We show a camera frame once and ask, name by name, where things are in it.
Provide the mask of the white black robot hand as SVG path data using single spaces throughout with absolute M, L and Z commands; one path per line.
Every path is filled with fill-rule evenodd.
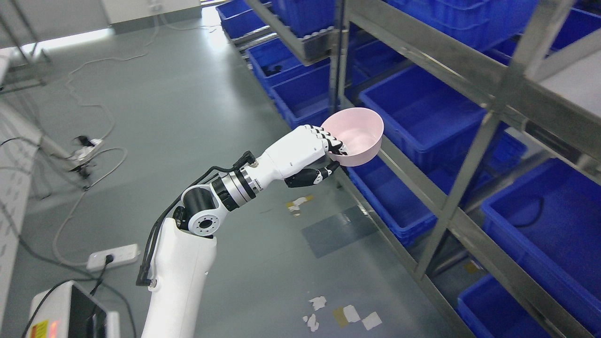
M 328 153 L 346 155 L 347 147 L 324 128 L 302 125 L 266 148 L 257 158 L 257 166 L 248 167 L 247 173 L 260 190 L 275 180 L 290 188 L 316 185 L 339 167 L 335 161 L 324 168 L 309 167 Z

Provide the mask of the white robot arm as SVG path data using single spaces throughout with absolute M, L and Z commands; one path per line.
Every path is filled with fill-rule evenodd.
M 216 260 L 216 231 L 251 201 L 258 187 L 245 176 L 257 163 L 245 152 L 231 168 L 211 167 L 165 209 L 148 237 L 137 285 L 151 300 L 142 337 L 191 338 L 208 272 Z

